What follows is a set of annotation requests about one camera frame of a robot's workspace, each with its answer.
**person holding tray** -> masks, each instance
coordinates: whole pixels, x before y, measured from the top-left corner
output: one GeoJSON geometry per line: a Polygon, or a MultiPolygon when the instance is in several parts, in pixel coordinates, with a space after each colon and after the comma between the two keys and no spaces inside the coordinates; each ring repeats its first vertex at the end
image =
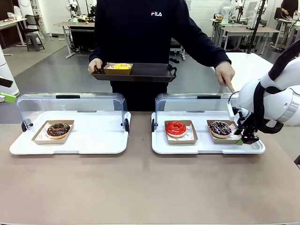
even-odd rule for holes
{"type": "MultiPolygon", "coordinates": [[[[106,62],[168,64],[174,38],[198,63],[214,67],[219,84],[234,92],[231,61],[189,17],[184,0],[98,0],[96,12],[90,73],[106,62]]],[[[125,97],[129,111],[153,112],[168,83],[111,81],[111,86],[125,97]]]]}

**fila logo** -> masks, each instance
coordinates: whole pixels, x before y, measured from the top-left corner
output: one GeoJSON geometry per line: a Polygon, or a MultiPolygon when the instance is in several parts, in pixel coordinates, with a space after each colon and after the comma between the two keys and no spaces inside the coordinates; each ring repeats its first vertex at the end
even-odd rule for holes
{"type": "Polygon", "coordinates": [[[161,13],[159,12],[151,12],[151,15],[154,15],[154,16],[163,16],[161,13]]]}

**person's left hand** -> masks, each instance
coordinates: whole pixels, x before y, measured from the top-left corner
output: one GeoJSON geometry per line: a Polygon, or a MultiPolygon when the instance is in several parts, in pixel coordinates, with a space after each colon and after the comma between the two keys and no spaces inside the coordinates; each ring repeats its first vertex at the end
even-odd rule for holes
{"type": "Polygon", "coordinates": [[[216,75],[217,81],[221,86],[226,86],[229,90],[234,93],[233,86],[231,84],[231,80],[235,74],[234,69],[228,61],[221,62],[216,67],[216,75]]]}

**person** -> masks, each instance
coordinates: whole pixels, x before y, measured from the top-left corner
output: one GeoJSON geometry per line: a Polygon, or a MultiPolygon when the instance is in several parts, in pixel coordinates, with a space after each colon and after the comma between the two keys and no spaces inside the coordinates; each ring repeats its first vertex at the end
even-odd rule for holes
{"type": "MultiPolygon", "coordinates": [[[[98,0],[96,12],[90,73],[106,62],[168,64],[175,38],[198,63],[215,68],[220,85],[234,91],[231,61],[189,17],[184,0],[98,0]]],[[[153,112],[156,96],[167,93],[168,84],[111,81],[111,86],[124,96],[129,111],[153,112]]]]}
{"type": "Polygon", "coordinates": [[[236,15],[235,15],[235,9],[236,9],[236,6],[237,6],[237,3],[235,0],[226,0],[225,2],[223,2],[219,8],[218,8],[218,11],[217,13],[215,13],[215,17],[224,17],[224,7],[226,6],[229,6],[231,7],[231,11],[229,12],[229,16],[228,16],[228,19],[235,19],[236,18],[236,15]]]}
{"type": "MultiPolygon", "coordinates": [[[[298,12],[298,0],[283,0],[281,3],[281,17],[283,19],[286,19],[286,17],[289,15],[290,17],[293,17],[294,15],[297,15],[298,12]]],[[[277,22],[276,30],[280,30],[282,21],[277,22]]],[[[289,28],[288,26],[285,26],[285,32],[288,32],[289,28]]],[[[278,33],[274,33],[272,36],[272,40],[269,43],[270,45],[274,45],[278,37],[278,33]]]]}

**gray stool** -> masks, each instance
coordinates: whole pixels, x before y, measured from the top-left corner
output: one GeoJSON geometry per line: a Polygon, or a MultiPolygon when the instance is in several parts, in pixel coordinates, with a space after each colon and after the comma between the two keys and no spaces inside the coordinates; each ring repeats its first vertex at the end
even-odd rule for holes
{"type": "Polygon", "coordinates": [[[45,47],[42,44],[42,41],[39,38],[38,34],[30,33],[30,34],[26,34],[25,37],[26,37],[26,40],[27,40],[27,50],[28,51],[29,51],[29,49],[35,49],[37,52],[40,52],[41,51],[40,48],[45,49],[45,47]]]}

